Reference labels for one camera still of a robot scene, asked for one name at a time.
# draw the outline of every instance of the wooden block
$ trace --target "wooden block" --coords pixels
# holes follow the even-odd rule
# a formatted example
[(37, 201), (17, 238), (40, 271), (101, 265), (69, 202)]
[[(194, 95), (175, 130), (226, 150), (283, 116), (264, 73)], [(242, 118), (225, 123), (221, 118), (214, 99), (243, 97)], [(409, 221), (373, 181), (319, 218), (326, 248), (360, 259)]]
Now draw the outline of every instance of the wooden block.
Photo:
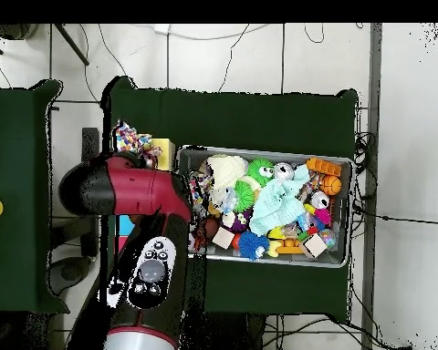
[(326, 244), (323, 242), (323, 240), (319, 237), (317, 233), (311, 235), (308, 239), (301, 242), (300, 247), (302, 249), (302, 252), (308, 258), (313, 258), (313, 259), (320, 256), (320, 254), (322, 254), (327, 249)]
[(217, 234), (213, 238), (213, 243), (227, 250), (235, 234), (228, 231), (226, 228), (219, 228)]

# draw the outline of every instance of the green table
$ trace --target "green table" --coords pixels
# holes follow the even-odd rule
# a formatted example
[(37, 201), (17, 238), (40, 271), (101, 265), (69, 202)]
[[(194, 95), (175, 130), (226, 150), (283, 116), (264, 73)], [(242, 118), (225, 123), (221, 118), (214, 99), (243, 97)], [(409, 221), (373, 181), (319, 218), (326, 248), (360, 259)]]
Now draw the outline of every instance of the green table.
[[(337, 96), (208, 94), (136, 89), (118, 77), (105, 93), (110, 114), (104, 130), (121, 118), (176, 146), (354, 156), (354, 90)], [(103, 138), (106, 146), (108, 140)], [(193, 264), (190, 260), (189, 270)], [(206, 272), (207, 312), (330, 314), (347, 320), (349, 263), (337, 269), (209, 261)]]
[(68, 312), (47, 289), (47, 117), (60, 87), (0, 89), (0, 311)]

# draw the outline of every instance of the metal tray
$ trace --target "metal tray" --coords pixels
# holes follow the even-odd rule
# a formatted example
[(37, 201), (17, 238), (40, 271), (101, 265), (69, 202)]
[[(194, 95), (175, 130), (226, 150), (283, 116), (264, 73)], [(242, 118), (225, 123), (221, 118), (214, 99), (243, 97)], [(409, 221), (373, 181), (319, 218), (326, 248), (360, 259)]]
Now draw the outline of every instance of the metal tray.
[(224, 250), (219, 246), (213, 245), (213, 248), (208, 246), (206, 250), (208, 259), (267, 264), (305, 265), (327, 268), (339, 268), (347, 263), (349, 258), (349, 232), (350, 220), (352, 218), (352, 201), (354, 197), (353, 191), (355, 183), (355, 164), (352, 160), (319, 155), (183, 145), (182, 147), (178, 148), (176, 152), (175, 171), (186, 176), (190, 170), (198, 170), (203, 161), (214, 154), (240, 156), (248, 161), (264, 158), (275, 163), (296, 162), (299, 164), (305, 163), (312, 157), (317, 157), (321, 160), (330, 161), (341, 166), (341, 174), (339, 178), (342, 183), (342, 189), (340, 190), (340, 193), (335, 196), (336, 202), (333, 215), (333, 231), (338, 235), (338, 242), (330, 250), (326, 250), (320, 254), (318, 258), (310, 259), (303, 253), (280, 254), (277, 258), (271, 258), (265, 254), (262, 258), (251, 262), (246, 258), (240, 257), (239, 252), (235, 251), (232, 247)]

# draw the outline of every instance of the orange toy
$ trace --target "orange toy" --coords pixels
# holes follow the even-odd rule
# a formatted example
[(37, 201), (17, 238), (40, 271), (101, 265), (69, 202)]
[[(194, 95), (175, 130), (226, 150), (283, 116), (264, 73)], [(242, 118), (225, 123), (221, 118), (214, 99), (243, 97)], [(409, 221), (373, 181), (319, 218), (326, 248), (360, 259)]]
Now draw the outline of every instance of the orange toy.
[(319, 188), (328, 196), (334, 196), (340, 192), (342, 183), (336, 176), (325, 176), (323, 181), (319, 184)]
[(308, 160), (307, 168), (317, 171), (319, 173), (329, 174), (331, 176), (340, 176), (340, 165), (336, 165), (332, 162), (323, 161), (317, 158)]
[(303, 253), (299, 241), (286, 239), (285, 241), (280, 242), (281, 246), (276, 248), (277, 253)]

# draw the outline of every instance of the pink toy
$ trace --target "pink toy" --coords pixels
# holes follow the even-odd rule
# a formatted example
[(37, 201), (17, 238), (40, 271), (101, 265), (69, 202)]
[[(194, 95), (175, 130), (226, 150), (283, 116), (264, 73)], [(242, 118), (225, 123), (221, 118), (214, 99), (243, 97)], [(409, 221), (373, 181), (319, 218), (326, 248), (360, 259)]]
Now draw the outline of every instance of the pink toy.
[(315, 210), (315, 216), (328, 225), (331, 222), (331, 215), (326, 208)]

